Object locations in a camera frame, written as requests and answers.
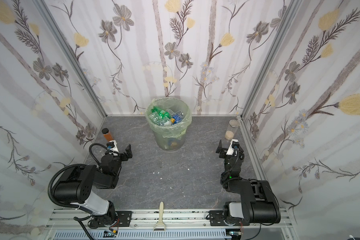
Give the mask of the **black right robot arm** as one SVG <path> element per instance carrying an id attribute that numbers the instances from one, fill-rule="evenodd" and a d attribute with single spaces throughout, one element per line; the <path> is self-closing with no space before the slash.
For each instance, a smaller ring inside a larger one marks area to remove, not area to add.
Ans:
<path id="1" fill-rule="evenodd" d="M 206 219 L 210 221 L 210 225 L 278 224 L 282 217 L 280 205 L 269 182 L 241 177 L 245 154 L 239 141 L 232 139 L 227 148 L 220 141 L 216 153 L 224 160 L 220 184 L 227 192 L 238 194 L 240 201 L 226 202 L 221 211 L 209 211 Z"/>

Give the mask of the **green bottle yellow cap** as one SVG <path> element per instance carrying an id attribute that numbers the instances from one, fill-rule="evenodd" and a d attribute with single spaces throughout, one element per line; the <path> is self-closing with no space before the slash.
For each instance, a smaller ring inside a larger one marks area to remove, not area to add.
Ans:
<path id="1" fill-rule="evenodd" d="M 175 123 L 175 118 L 167 111 L 162 110 L 161 108 L 154 106 L 152 109 L 153 113 L 157 113 L 159 117 L 165 122 L 170 122 L 171 124 Z"/>

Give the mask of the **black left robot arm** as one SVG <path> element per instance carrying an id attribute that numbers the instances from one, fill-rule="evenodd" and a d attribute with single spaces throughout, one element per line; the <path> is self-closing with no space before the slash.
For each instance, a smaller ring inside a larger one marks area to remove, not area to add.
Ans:
<path id="1" fill-rule="evenodd" d="M 95 160 L 94 165 L 72 164 L 60 169 L 48 184 L 48 196 L 57 206 L 87 213 L 88 217 L 74 218 L 80 225 L 88 221 L 91 229 L 129 227 L 132 212 L 116 211 L 111 201 L 101 198 L 92 189 L 116 188 L 122 163 L 133 157 L 132 146 L 128 145 L 124 152 L 120 152 L 115 140 L 109 141 L 106 145 L 94 143 L 89 146 L 92 158 L 95 158 L 92 151 L 95 146 L 105 149 L 102 158 Z"/>

